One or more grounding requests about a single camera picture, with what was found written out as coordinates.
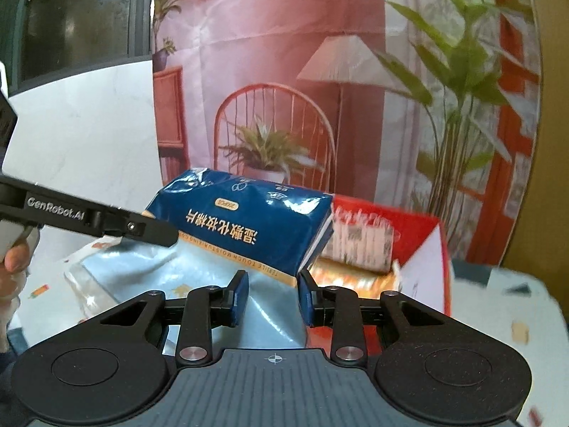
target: gray ribbed base plate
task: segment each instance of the gray ribbed base plate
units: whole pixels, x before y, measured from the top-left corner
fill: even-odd
[[[420,427],[391,407],[365,372],[320,350],[226,350],[184,369],[168,393],[117,427]],[[513,427],[503,423],[501,427]],[[34,421],[30,427],[49,427]]]

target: plant pot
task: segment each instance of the plant pot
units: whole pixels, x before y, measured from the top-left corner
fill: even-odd
[[[161,72],[166,68],[168,52],[162,48],[152,55],[152,72]]]
[[[270,170],[259,170],[258,168],[243,167],[243,176],[254,180],[272,181],[273,183],[282,183],[285,179],[284,172],[272,172]]]

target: gold logo on bag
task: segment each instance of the gold logo on bag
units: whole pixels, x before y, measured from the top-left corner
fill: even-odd
[[[215,200],[215,205],[227,210],[237,210],[239,208],[239,204],[237,202],[233,202],[227,199],[223,199],[222,197],[218,197]]]

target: window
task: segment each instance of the window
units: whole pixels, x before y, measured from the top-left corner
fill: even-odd
[[[1,0],[10,91],[149,55],[150,1]]]

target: white pot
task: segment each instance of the white pot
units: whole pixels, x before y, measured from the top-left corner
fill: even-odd
[[[246,165],[243,167],[243,176],[246,178],[252,178],[254,180],[265,180],[272,181],[273,183],[282,183],[285,179],[284,172],[272,172],[270,170],[259,170],[257,168],[251,168]]]

